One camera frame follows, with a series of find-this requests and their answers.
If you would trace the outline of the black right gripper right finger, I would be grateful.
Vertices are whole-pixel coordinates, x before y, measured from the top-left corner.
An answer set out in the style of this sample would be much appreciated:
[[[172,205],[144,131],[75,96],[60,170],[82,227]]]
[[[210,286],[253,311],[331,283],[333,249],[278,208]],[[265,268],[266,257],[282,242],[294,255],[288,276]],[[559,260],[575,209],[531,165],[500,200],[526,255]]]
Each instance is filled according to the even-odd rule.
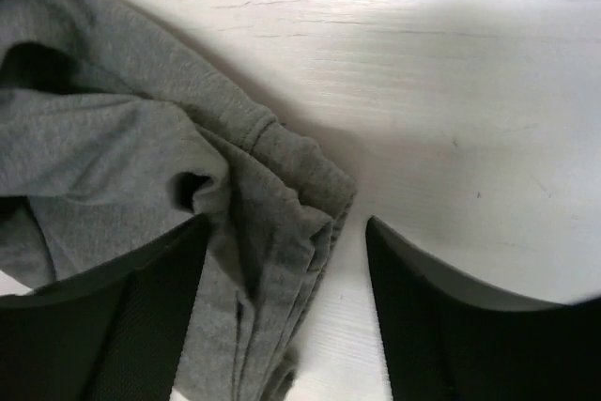
[[[558,304],[489,285],[378,218],[365,228],[395,400],[596,400],[600,300]]]

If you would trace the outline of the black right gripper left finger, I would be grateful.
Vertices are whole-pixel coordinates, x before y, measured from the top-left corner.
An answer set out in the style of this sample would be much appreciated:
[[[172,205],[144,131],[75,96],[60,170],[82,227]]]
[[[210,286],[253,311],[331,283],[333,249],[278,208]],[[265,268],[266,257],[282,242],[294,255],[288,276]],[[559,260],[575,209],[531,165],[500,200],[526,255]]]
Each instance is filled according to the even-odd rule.
[[[196,216],[91,270],[2,297],[2,399],[169,399],[210,232]]]

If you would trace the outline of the grey drawstring shorts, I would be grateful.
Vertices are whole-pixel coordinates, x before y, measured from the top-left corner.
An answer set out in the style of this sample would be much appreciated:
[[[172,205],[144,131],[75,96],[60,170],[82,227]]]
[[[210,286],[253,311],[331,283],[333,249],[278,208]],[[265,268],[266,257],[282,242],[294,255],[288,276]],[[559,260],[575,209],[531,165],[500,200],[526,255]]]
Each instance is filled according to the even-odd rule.
[[[208,216],[187,398],[286,397],[355,193],[314,140],[137,9],[1,0],[1,269],[39,287]]]

